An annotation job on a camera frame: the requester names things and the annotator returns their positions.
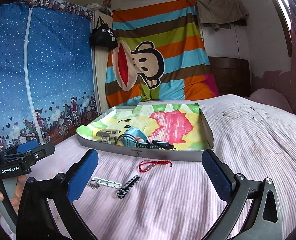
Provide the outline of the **blue kids smartwatch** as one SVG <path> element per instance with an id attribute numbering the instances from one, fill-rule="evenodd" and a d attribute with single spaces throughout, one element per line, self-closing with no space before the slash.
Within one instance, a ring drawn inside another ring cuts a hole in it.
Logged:
<path id="1" fill-rule="evenodd" d="M 168 141 L 149 141 L 148 137 L 136 127 L 128 127 L 124 133 L 134 135 L 139 142 L 139 148 L 152 150 L 175 150 L 175 147 Z M 116 143 L 116 145 L 123 146 L 121 142 Z"/>

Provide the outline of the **dark wooden headboard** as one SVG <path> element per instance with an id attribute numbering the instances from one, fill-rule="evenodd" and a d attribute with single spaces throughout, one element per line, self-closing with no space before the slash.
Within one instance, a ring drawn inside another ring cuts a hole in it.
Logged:
<path id="1" fill-rule="evenodd" d="M 248 60 L 209 56 L 209 62 L 219 95 L 250 96 L 251 75 Z"/>

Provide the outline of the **black hanging bag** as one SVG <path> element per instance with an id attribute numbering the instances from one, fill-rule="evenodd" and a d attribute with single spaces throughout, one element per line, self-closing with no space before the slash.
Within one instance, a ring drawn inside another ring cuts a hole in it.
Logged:
<path id="1" fill-rule="evenodd" d="M 109 50 L 118 46 L 113 29 L 103 21 L 101 16 L 98 17 L 96 27 L 90 34 L 89 44 L 91 47 L 105 47 Z"/>

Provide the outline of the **blue fabric wardrobe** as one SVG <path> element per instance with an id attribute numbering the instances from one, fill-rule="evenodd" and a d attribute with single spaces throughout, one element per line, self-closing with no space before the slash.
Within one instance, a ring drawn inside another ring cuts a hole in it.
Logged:
<path id="1" fill-rule="evenodd" d="M 61 0 L 0 7 L 0 149 L 58 144 L 98 116 L 92 11 Z"/>

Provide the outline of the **pink pillow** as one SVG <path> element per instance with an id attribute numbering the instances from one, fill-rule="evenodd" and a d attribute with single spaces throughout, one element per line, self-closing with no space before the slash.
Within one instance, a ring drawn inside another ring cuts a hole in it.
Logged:
<path id="1" fill-rule="evenodd" d="M 277 107 L 289 113 L 293 113 L 287 99 L 283 96 L 283 94 L 274 89 L 260 88 L 253 92 L 248 99 L 257 103 L 262 103 L 264 105 Z"/>

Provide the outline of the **pink bed sheet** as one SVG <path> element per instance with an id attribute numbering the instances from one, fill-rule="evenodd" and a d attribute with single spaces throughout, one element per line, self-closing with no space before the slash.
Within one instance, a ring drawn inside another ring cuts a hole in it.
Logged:
<path id="1" fill-rule="evenodd" d="M 199 105 L 221 161 L 250 180 L 273 180 L 287 237 L 296 227 L 296 115 L 234 95 Z M 142 174 L 123 199 L 86 187 L 74 206 L 99 239 L 201 239 L 226 203 L 200 162 L 175 161 Z"/>

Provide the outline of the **striped monkey blanket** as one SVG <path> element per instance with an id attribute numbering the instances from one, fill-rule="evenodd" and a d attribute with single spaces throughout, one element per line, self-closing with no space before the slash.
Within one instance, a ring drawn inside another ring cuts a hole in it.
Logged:
<path id="1" fill-rule="evenodd" d="M 117 47 L 108 56 L 109 106 L 218 96 L 197 22 L 194 0 L 113 13 Z"/>

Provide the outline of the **khaki hanging garment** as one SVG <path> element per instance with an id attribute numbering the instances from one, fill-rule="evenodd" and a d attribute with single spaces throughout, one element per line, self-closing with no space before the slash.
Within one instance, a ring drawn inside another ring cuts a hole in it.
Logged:
<path id="1" fill-rule="evenodd" d="M 215 31 L 228 25 L 246 26 L 249 12 L 239 0 L 195 0 L 198 23 Z"/>

